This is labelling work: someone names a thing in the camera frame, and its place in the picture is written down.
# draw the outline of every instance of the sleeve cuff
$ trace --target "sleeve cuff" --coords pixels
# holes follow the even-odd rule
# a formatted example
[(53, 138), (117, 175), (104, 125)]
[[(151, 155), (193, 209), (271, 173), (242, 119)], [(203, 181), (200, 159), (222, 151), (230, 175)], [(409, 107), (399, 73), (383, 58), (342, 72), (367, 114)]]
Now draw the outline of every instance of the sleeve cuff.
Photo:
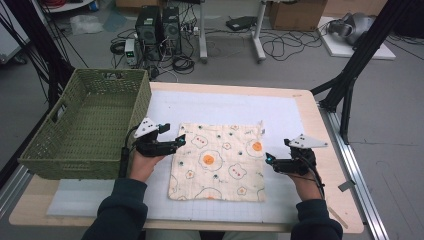
[(143, 202), (147, 184), (131, 178), (115, 180), (111, 196), (125, 197)]
[(312, 199), (296, 205), (299, 221), (309, 218), (329, 218), (327, 203), (325, 200)]

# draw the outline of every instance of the human hand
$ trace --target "human hand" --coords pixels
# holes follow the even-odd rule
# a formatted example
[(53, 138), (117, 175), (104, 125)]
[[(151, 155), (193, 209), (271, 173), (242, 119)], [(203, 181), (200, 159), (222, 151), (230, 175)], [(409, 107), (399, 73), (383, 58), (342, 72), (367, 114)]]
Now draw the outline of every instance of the human hand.
[(296, 191), (302, 201), (322, 199), (318, 186), (312, 173), (300, 176), (299, 174), (287, 174), (296, 185)]
[(164, 157), (165, 156), (145, 157), (141, 155), (141, 153), (139, 153), (138, 151), (135, 151), (130, 178), (138, 180), (140, 182), (146, 182), (152, 174), (155, 165)]

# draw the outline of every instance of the desk leg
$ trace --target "desk leg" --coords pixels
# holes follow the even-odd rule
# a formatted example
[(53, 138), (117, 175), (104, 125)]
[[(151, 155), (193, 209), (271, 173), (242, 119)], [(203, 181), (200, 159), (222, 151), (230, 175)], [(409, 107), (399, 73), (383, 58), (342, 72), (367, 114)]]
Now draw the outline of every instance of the desk leg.
[(259, 40), (259, 34), (261, 33), (262, 21), (264, 20), (266, 8), (266, 1), (262, 0), (259, 6), (258, 22), (256, 23), (256, 31), (252, 32), (253, 43), (258, 53), (258, 63), (266, 59), (264, 49), (262, 48), (261, 40)]
[(202, 63), (208, 62), (208, 50), (206, 49), (206, 34), (205, 34), (205, 12), (203, 9), (205, 1), (200, 2), (200, 35), (199, 35), (199, 49), (200, 60)]

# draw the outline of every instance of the cardboard box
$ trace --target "cardboard box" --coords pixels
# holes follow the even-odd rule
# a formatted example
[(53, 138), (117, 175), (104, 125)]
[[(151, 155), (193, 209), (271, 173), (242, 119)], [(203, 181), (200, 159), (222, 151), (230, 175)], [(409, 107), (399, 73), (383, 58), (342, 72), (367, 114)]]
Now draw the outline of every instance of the cardboard box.
[(140, 8), (144, 5), (162, 6), (162, 0), (116, 0), (115, 3), (119, 8)]
[(349, 12), (377, 16), (386, 3), (387, 0), (328, 0), (323, 16), (343, 17)]
[(300, 0), (294, 4), (273, 3), (269, 15), (275, 30), (314, 31), (327, 0)]

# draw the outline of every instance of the person's arm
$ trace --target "person's arm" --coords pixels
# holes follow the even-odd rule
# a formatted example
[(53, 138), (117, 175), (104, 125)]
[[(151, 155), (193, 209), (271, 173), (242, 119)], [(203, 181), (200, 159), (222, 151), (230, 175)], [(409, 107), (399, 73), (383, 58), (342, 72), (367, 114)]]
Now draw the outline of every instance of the person's arm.
[(299, 177), (299, 175), (290, 176), (302, 200), (301, 203), (296, 205), (299, 223), (293, 227), (291, 239), (342, 239), (342, 226), (337, 221), (330, 219), (327, 204), (325, 200), (321, 199), (321, 194), (315, 181), (302, 179), (313, 179), (312, 175), (308, 173), (302, 178)]
[(144, 182), (163, 158), (147, 158), (137, 151), (134, 153), (129, 178), (115, 181), (111, 196), (100, 204), (97, 218), (83, 240), (138, 239), (147, 217), (147, 206), (143, 203), (147, 188)]

